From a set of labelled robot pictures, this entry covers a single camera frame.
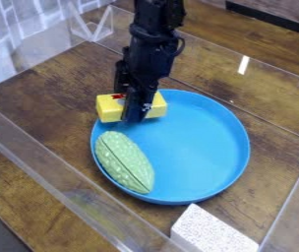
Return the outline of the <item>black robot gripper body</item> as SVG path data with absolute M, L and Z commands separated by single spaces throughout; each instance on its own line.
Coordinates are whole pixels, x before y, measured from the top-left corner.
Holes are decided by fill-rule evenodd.
M 157 89 L 159 80 L 171 73 L 175 57 L 185 42 L 176 33 L 187 15 L 184 0 L 133 0 L 129 45 L 122 48 L 129 86 Z

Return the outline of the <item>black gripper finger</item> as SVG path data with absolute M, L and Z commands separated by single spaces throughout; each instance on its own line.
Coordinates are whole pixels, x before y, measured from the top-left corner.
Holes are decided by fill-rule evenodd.
M 125 92 L 121 121 L 126 123 L 141 122 L 152 107 L 155 90 L 128 87 Z
M 113 92 L 116 94 L 125 94 L 129 88 L 129 73 L 126 64 L 122 60 L 114 63 L 114 75 L 113 75 Z

